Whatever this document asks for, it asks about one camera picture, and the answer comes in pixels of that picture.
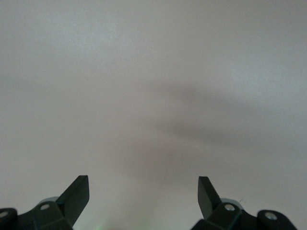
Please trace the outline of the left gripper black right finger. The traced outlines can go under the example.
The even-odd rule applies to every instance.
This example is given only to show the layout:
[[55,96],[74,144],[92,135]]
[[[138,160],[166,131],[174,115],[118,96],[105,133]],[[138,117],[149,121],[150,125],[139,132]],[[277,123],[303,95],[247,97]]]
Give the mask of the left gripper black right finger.
[[241,204],[220,198],[208,177],[198,179],[198,203],[203,218],[192,230],[255,230],[257,218],[248,214]]

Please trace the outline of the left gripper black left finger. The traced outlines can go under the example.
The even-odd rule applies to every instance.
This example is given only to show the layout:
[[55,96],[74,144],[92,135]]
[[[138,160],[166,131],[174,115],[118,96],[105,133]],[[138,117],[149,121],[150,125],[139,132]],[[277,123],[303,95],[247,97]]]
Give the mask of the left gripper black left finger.
[[78,176],[59,196],[19,216],[20,230],[71,230],[90,198],[89,178]]

